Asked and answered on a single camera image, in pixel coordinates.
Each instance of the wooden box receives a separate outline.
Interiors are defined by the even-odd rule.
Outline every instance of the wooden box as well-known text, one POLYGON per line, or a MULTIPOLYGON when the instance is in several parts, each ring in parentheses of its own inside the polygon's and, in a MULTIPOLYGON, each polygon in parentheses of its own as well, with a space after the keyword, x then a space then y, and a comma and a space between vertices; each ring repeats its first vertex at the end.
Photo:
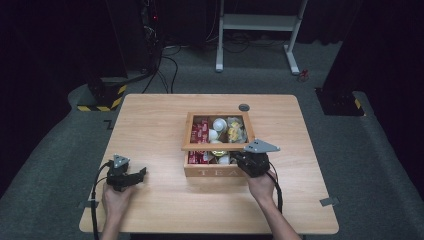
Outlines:
POLYGON ((233 152, 242 151, 254 139, 255 134, 247 112, 189 112, 181 148, 185 151, 186 177, 242 177, 242 170, 236 162, 231 161, 231 155, 233 152), (218 129, 215 127, 220 127, 219 124, 214 123, 222 122, 222 119, 226 122, 226 129, 216 131, 219 138, 209 139, 214 135, 213 130, 218 129))

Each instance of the red package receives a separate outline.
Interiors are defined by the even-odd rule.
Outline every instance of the red package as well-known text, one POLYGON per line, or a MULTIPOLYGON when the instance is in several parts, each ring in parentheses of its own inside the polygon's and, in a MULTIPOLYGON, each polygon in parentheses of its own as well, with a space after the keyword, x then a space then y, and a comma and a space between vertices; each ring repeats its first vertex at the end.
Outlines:
POLYGON ((196 164, 196 153, 194 151, 188 152, 188 164, 196 164))

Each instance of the black cable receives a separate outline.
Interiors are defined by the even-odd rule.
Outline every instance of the black cable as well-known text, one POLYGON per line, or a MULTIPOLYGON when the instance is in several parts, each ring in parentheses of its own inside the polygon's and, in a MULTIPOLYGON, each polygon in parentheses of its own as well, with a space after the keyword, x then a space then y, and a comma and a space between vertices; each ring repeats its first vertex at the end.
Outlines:
POLYGON ((175 82, 175 77, 177 76, 177 72, 178 72, 178 64, 174 59, 172 59, 170 57, 163 56, 163 58, 166 58, 166 59, 174 62, 174 64, 175 64, 175 72, 174 72, 174 76, 172 77, 172 82, 171 82, 171 93, 174 93, 174 82, 175 82))
POLYGON ((111 161, 108 161, 107 163, 103 164, 103 166, 99 169, 99 171, 97 171, 96 178, 94 179, 93 190, 91 191, 91 199, 90 199, 91 219, 93 220, 93 234, 94 234, 95 240, 99 240, 99 230, 97 229, 97 216, 96 216, 96 186, 97 186, 97 183, 99 183, 99 181, 97 180, 99 179, 100 172, 103 170, 103 168, 105 168, 106 166, 110 166, 110 164, 111 164, 111 161))
POLYGON ((281 192, 280 185, 278 184, 278 181, 269 172, 266 172, 266 175, 268 175, 268 177, 270 177, 271 180, 274 182, 275 188, 277 189, 278 210, 283 213, 283 195, 281 192))
POLYGON ((168 83, 166 82, 166 77, 159 70, 158 70, 158 76, 160 80, 162 81, 162 84, 163 84, 163 87, 165 88, 166 93, 168 93, 168 83))

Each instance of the electrical cord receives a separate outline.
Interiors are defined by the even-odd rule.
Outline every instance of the electrical cord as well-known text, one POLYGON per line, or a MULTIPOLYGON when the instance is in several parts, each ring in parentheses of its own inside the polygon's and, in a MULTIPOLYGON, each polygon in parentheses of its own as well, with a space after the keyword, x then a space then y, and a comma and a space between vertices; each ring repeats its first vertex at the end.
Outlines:
POLYGON ((96 178, 94 179, 93 190, 91 191, 91 219, 93 220, 93 235, 95 240, 99 240, 99 230, 97 229, 96 215, 96 186, 102 179, 100 181, 97 180, 99 179, 100 172, 103 170, 103 168, 110 166, 111 163, 113 164, 113 162, 109 160, 107 163, 100 167, 99 171, 97 171, 96 178))
POLYGON ((175 72, 174 72, 174 76, 172 77, 172 81, 171 81, 171 93, 174 93, 174 83, 175 83, 175 77, 177 76, 177 73, 178 73, 178 64, 174 59, 172 59, 170 57, 164 56, 163 58, 168 59, 175 64, 175 72))
POLYGON ((266 173, 266 175, 268 175, 268 177, 270 177, 271 178, 271 180, 274 182, 274 185, 275 185, 275 189, 277 190, 277 198, 278 198, 278 203, 277 203, 277 207, 278 207, 278 210, 280 210, 280 212, 281 213, 283 213, 283 194, 282 194, 282 192, 281 192, 281 188, 280 188, 280 184, 278 184, 278 174, 277 174, 277 171, 275 170, 275 167, 274 167, 274 165, 272 165, 272 163, 270 162, 269 163, 271 166, 272 166, 272 168, 274 169, 274 172, 275 172, 275 178, 269 173, 269 172, 265 172, 266 173))

